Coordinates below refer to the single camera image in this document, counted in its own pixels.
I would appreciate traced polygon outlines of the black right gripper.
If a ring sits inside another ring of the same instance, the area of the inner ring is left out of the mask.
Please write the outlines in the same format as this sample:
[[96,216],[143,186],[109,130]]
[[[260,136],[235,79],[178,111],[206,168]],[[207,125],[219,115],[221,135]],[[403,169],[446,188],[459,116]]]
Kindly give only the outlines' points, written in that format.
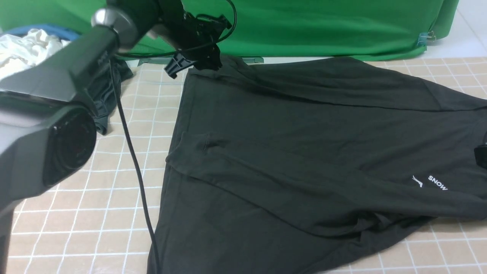
[[482,144],[474,148],[474,157],[476,164],[487,170],[487,144]]

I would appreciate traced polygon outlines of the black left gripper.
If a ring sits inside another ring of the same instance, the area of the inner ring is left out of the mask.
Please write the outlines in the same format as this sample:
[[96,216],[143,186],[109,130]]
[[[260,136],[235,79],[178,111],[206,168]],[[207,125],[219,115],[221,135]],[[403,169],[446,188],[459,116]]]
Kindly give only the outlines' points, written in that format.
[[160,37],[175,52],[164,71],[172,79],[191,66],[198,70],[221,68],[218,43],[232,34],[232,23],[221,14],[193,14],[184,10],[180,0],[160,1]]

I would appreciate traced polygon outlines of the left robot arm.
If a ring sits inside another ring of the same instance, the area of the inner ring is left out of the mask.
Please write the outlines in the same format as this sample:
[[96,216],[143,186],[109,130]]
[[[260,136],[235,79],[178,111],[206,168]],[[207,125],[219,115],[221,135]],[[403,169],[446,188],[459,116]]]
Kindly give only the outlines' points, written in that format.
[[111,58],[130,54],[144,35],[161,37],[175,51],[171,78],[193,66],[218,70],[218,43],[238,22],[193,16],[179,0],[108,0],[92,16],[92,29],[42,64],[1,81],[1,273],[5,274],[14,209],[80,170],[96,143],[97,109],[88,86]]

